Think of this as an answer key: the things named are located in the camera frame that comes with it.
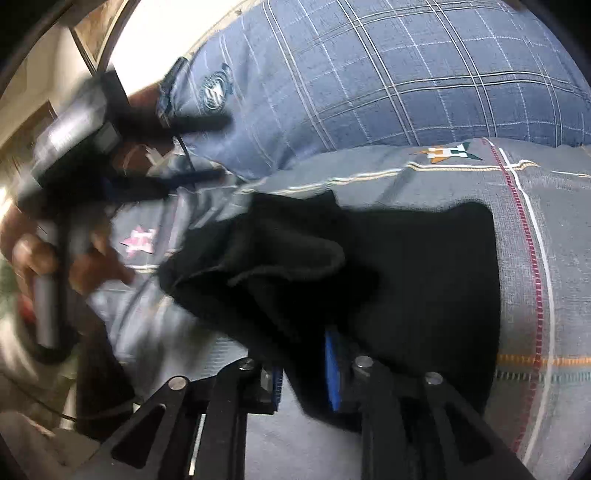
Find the person's left hand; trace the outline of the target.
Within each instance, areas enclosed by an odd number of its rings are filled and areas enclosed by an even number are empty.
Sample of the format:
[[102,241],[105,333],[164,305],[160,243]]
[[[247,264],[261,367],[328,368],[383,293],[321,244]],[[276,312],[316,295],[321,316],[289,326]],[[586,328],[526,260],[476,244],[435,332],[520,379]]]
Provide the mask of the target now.
[[[70,287],[86,297],[107,281],[132,283],[134,272],[125,266],[111,245],[111,222],[101,214],[91,223],[90,246],[69,262]],[[58,270],[57,254],[36,234],[36,223],[17,206],[10,204],[1,218],[1,254],[16,274],[23,295],[33,297],[33,280]]]

